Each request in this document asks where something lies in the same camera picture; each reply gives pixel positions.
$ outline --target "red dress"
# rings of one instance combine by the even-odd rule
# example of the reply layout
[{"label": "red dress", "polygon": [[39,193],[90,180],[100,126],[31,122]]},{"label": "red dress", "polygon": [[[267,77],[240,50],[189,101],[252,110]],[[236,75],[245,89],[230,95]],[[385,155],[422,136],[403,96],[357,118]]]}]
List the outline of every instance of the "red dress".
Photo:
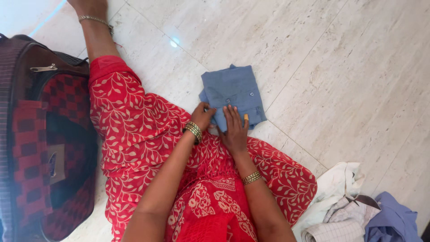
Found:
[{"label": "red dress", "polygon": [[[136,74],[115,56],[91,63],[91,120],[103,139],[108,177],[106,218],[120,241],[143,192],[182,136],[190,114],[145,93]],[[316,192],[315,176],[264,141],[248,152],[281,211],[294,225]],[[193,147],[166,224],[165,241],[256,241],[243,184],[218,136],[203,133]]]}]

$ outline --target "red checkered bag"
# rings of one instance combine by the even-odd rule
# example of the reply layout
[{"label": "red checkered bag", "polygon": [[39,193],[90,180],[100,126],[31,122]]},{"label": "red checkered bag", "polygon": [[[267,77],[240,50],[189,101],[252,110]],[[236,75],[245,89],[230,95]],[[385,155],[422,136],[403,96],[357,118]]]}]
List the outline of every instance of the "red checkered bag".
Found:
[{"label": "red checkered bag", "polygon": [[89,65],[0,34],[0,241],[60,241],[94,208]]}]

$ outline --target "bangle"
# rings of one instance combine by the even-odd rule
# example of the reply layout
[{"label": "bangle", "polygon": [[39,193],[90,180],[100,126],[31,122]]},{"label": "bangle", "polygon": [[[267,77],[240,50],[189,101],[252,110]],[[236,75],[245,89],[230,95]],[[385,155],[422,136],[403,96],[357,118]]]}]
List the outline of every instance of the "bangle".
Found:
[{"label": "bangle", "polygon": [[112,26],[112,25],[110,25],[110,24],[108,24],[108,22],[106,22],[106,21],[104,21],[104,20],[101,20],[101,19],[99,19],[99,18],[97,18],[97,17],[93,17],[93,16],[90,16],[90,15],[83,15],[83,16],[79,16],[79,23],[81,23],[82,22],[82,20],[84,20],[84,19],[91,19],[91,20],[95,20],[95,21],[98,21],[98,22],[100,22],[100,23],[102,23],[102,24],[105,24],[105,25],[107,25],[107,27],[109,28],[109,32],[110,32],[110,34],[111,34],[111,37],[113,37],[114,36],[114,27]]},{"label": "bangle", "polygon": [[199,126],[197,126],[197,124],[191,121],[188,122],[182,132],[184,133],[186,130],[192,132],[196,137],[196,141],[194,142],[195,145],[198,145],[200,142],[202,142],[202,131],[200,130]]},{"label": "bangle", "polygon": [[256,171],[256,172],[252,173],[251,175],[243,178],[242,182],[244,185],[250,184],[251,182],[258,180],[260,177],[261,177],[260,172]]}]

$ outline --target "folded shirt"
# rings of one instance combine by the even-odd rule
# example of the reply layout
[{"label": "folded shirt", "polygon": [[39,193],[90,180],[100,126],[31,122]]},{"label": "folded shirt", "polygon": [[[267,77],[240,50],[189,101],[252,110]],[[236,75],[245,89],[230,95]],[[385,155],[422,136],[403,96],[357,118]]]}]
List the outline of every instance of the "folded shirt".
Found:
[{"label": "folded shirt", "polygon": [[222,132],[227,131],[222,108],[229,104],[237,107],[242,119],[244,114],[248,114],[250,130],[267,120],[250,65],[236,67],[232,64],[228,69],[205,72],[202,80],[203,91],[199,98],[202,102],[209,103],[211,108],[217,108],[211,122],[218,125]]}]

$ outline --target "woman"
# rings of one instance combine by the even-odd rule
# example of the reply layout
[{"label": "woman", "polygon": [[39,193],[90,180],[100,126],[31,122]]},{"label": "woman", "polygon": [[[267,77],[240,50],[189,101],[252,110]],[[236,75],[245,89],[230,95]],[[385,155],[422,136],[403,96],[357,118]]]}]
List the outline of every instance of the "woman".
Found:
[{"label": "woman", "polygon": [[81,24],[113,241],[295,241],[290,226],[316,192],[311,172],[247,137],[236,107],[223,108],[227,132],[218,137],[205,132],[215,113],[207,103],[189,115],[145,94],[99,21],[106,1],[69,2],[97,18]]}]

